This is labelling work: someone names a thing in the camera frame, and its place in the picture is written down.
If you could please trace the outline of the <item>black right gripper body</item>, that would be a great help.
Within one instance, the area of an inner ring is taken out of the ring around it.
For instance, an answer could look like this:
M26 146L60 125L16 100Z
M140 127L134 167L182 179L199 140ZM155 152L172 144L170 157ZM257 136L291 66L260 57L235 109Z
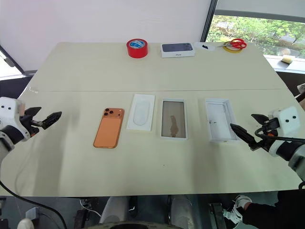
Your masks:
M254 134L261 139L259 146L264 150L269 150L272 144L278 140L279 121L277 118L271 118L265 124L260 125L261 127L255 130Z

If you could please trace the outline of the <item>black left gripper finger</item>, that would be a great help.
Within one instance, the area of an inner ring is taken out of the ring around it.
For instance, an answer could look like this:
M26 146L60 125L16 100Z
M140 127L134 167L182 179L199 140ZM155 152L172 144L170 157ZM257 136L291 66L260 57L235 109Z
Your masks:
M51 115L47 116L46 119L41 121L40 127L42 127L44 130L52 126L54 123L56 123L62 115L62 112L54 112Z
M24 115L29 115L31 117L34 117L39 111L41 107L31 107L25 110Z

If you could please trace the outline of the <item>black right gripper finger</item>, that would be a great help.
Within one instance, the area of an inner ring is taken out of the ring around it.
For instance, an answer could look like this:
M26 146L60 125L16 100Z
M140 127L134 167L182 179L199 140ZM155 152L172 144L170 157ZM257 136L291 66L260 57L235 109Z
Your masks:
M244 142L246 142L248 144L248 146L250 147L250 149L252 151L255 151L258 148L255 138L252 135L250 135L241 126L231 123L230 127L241 140L243 140Z
M253 117L259 124L265 124L269 121L269 118L263 114L251 114L251 117Z

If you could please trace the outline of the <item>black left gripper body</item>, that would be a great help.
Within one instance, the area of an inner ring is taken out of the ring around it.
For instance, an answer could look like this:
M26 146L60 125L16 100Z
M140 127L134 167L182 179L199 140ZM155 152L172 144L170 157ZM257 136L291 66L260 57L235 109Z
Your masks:
M30 137L33 137L39 132L39 127L45 129L45 123L42 121L33 120L33 116L24 115L20 118L21 124L26 128Z

